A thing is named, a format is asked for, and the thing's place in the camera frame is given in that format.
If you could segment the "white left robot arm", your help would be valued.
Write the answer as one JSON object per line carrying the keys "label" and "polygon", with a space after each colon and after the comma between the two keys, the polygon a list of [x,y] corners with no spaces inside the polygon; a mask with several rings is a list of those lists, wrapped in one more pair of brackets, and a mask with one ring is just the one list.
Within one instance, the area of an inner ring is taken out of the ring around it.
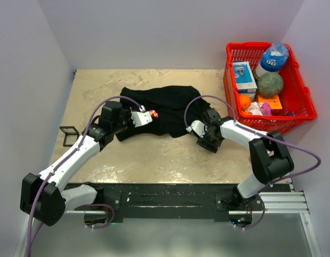
{"label": "white left robot arm", "polygon": [[100,103],[100,115],[91,114],[83,133],[74,145],[58,160],[38,174],[27,174],[22,180],[20,209],[28,214],[28,225],[39,221],[47,226],[56,224],[63,214],[81,206],[92,210],[106,208],[104,190],[93,183],[66,189],[71,178],[95,155],[100,153],[114,136],[128,127],[141,125],[148,116],[142,105],[139,110],[126,109],[112,97]]}

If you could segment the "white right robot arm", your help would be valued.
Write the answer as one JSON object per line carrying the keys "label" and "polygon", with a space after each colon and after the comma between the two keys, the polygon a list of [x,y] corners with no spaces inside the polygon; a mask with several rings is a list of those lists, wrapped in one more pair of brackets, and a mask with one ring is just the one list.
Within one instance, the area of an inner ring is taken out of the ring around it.
{"label": "white right robot arm", "polygon": [[190,128],[197,136],[197,144],[216,153],[225,139],[232,140],[249,150],[252,174],[232,190],[230,208],[245,210],[260,190],[273,180],[290,173],[294,162],[279,132],[252,130],[232,117],[222,118],[215,109],[203,113],[203,120],[195,120]]}

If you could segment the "black garment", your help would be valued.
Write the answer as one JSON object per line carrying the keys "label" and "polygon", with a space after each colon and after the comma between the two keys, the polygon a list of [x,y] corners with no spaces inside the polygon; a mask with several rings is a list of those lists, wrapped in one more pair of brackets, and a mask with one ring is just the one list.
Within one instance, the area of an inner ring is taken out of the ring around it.
{"label": "black garment", "polygon": [[133,90],[124,87],[120,93],[143,105],[147,111],[154,110],[158,117],[150,124],[141,127],[129,127],[116,134],[119,141],[124,141],[138,134],[153,134],[161,136],[169,134],[173,138],[186,135],[184,119],[190,125],[195,120],[202,120],[204,111],[210,109],[210,103],[198,99],[192,103],[184,115],[189,102],[200,96],[199,91],[192,86],[165,86],[148,90]]}

